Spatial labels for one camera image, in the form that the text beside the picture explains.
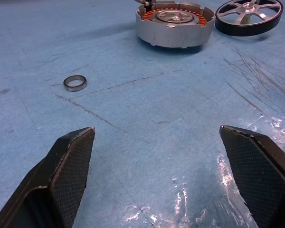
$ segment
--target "table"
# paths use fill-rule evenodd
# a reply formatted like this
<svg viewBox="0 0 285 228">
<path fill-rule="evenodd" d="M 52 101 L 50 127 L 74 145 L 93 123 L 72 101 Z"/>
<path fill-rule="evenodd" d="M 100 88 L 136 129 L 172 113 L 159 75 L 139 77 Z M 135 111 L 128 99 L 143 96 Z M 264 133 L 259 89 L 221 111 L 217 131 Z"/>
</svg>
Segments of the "table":
<svg viewBox="0 0 285 228">
<path fill-rule="evenodd" d="M 196 0 L 216 10 L 225 0 Z M 256 227 L 219 127 L 285 151 L 285 1 L 272 31 L 191 49 L 135 34 L 132 0 L 0 1 L 0 209 L 55 140 L 94 126 L 75 228 Z M 63 80 L 81 74 L 71 93 Z"/>
</svg>

